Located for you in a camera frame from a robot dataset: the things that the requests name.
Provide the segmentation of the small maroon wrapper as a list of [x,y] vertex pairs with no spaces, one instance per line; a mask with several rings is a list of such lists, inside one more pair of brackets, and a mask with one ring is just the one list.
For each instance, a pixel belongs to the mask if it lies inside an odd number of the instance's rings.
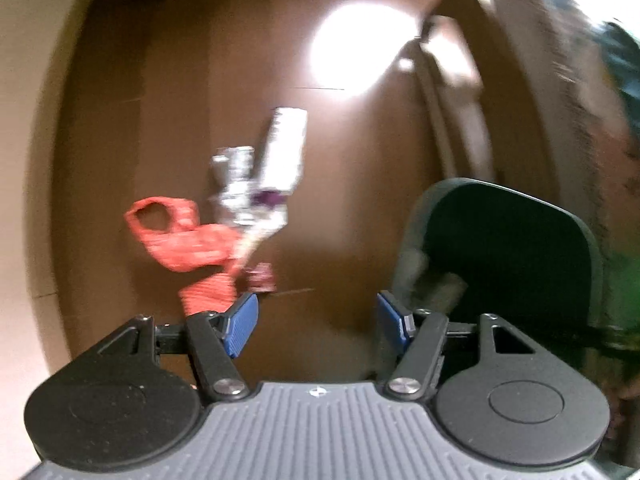
[[257,263],[245,269],[246,289],[254,294],[271,294],[277,290],[272,266],[268,262]]

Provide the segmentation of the teal plastic trash bin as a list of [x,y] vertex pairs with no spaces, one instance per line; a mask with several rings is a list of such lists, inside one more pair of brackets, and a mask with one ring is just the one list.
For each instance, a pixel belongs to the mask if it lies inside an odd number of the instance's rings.
[[498,315],[566,360],[585,348],[603,264],[574,214],[490,182],[440,181],[411,211],[390,290],[414,307],[447,274],[466,286],[450,320]]

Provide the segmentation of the red plastic bag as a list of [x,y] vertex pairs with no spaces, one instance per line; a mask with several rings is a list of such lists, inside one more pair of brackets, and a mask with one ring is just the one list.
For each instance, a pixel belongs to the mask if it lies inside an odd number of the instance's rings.
[[[164,230],[144,226],[139,212],[152,205],[168,213]],[[166,269],[191,272],[202,266],[225,266],[233,260],[241,234],[220,223],[201,224],[198,206],[185,198],[155,196],[142,198],[124,214],[129,229],[146,251]]]

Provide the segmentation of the silver blue wrapper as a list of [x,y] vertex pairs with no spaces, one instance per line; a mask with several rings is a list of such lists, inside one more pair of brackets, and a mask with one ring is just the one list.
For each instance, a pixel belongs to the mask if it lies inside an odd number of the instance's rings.
[[209,162],[218,186],[209,201],[218,223],[270,237],[288,223],[284,196],[279,192],[259,192],[252,178],[253,166],[251,146],[221,148]]

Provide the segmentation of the white purple biscuit wrapper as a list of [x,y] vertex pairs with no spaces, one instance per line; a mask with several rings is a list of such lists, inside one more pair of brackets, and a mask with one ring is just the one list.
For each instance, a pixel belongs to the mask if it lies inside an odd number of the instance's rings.
[[253,200],[274,205],[290,196],[303,174],[308,112],[277,107],[254,170]]

